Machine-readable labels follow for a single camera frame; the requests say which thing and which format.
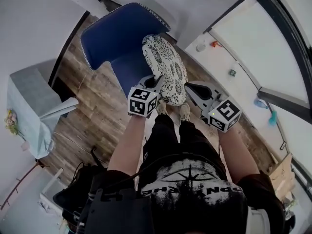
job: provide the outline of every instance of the fiducial marker cube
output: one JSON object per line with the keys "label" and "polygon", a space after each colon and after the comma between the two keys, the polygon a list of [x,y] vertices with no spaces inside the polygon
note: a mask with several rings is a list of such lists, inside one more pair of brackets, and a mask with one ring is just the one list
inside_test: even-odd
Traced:
{"label": "fiducial marker cube", "polygon": [[147,117],[156,108],[158,93],[132,87],[128,95],[128,113]]}
{"label": "fiducial marker cube", "polygon": [[222,132],[230,130],[238,122],[242,110],[232,97],[222,101],[208,113],[208,124]]}

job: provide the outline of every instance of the wooden floor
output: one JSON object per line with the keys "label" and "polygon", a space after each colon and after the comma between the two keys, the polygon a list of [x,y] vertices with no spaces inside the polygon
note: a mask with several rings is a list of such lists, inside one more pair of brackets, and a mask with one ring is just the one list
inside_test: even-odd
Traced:
{"label": "wooden floor", "polygon": [[[52,173],[63,168],[61,180],[68,184],[81,163],[93,164],[90,150],[97,147],[96,155],[107,166],[123,131],[130,119],[127,114],[127,100],[121,90],[110,64],[104,63],[96,70],[91,71],[84,59],[79,36],[81,32],[97,18],[89,16],[79,28],[70,43],[58,70],[58,77],[76,95],[79,105],[70,112],[67,118],[61,117],[53,134],[56,143],[55,149],[41,162],[48,166]],[[188,80],[203,80],[216,83],[198,64],[176,46],[176,41],[163,34],[180,53],[185,64]],[[191,107],[191,121],[208,138],[218,150],[218,137],[215,129],[205,125],[198,119],[199,109],[189,100]],[[168,108],[178,130],[179,116],[177,108]],[[145,136],[148,139],[154,124],[156,111],[146,123]],[[266,146],[253,133],[251,125],[242,117],[239,122],[240,134],[244,143],[263,172],[268,172],[274,165]]]}

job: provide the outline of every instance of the flower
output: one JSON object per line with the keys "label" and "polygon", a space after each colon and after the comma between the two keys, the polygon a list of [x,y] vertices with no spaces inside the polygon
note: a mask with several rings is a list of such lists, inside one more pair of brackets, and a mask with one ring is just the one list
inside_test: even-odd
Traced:
{"label": "flower", "polygon": [[8,110],[4,122],[5,128],[8,129],[10,133],[19,135],[25,140],[23,133],[19,130],[17,115],[13,110]]}

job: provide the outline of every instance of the black pants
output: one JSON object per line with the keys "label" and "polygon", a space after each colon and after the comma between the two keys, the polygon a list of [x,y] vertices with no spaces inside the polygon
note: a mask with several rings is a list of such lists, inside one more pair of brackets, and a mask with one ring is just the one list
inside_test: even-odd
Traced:
{"label": "black pants", "polygon": [[[181,157],[173,157],[166,160],[166,162],[160,161],[159,164],[149,169],[149,179],[144,184],[153,181],[157,169],[165,163],[171,163],[172,161],[186,158],[183,153],[192,153],[204,157],[202,160],[209,160],[218,170],[221,170],[222,178],[226,180],[225,167],[210,142],[199,131],[195,125],[188,121],[181,122],[179,128],[180,143],[177,140],[175,133],[175,126],[173,121],[168,115],[159,115],[155,119],[155,124],[152,128],[152,134],[143,147],[143,164],[140,169],[144,169],[155,160],[168,156],[171,154],[181,154]],[[145,180],[146,176],[140,176],[140,182]]]}

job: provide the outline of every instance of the teal object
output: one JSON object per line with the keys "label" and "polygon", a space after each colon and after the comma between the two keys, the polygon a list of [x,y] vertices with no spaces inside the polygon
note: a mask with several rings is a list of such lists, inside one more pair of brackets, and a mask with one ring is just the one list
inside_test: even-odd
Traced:
{"label": "teal object", "polygon": [[277,111],[272,111],[272,116],[269,119],[269,124],[271,126],[275,126],[276,125],[276,121],[277,121]]}

